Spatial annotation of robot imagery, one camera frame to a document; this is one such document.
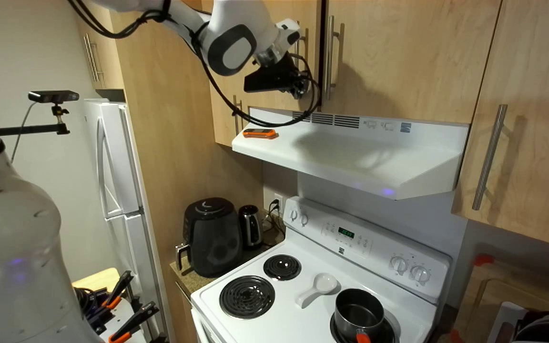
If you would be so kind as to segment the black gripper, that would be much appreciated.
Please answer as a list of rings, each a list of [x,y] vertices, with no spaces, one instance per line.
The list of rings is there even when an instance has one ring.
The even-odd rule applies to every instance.
[[[244,90],[256,91],[282,91],[292,97],[303,97],[309,88],[309,74],[299,71],[290,55],[284,55],[271,67],[259,67],[244,78]]]

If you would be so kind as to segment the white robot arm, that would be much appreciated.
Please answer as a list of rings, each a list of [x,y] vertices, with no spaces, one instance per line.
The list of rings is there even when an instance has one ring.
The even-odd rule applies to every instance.
[[[166,25],[219,76],[248,61],[278,67],[299,40],[299,23],[275,21],[263,0],[214,0],[208,13],[185,0],[95,2]],[[55,202],[13,170],[0,139],[0,343],[105,343],[78,305],[59,231]]]

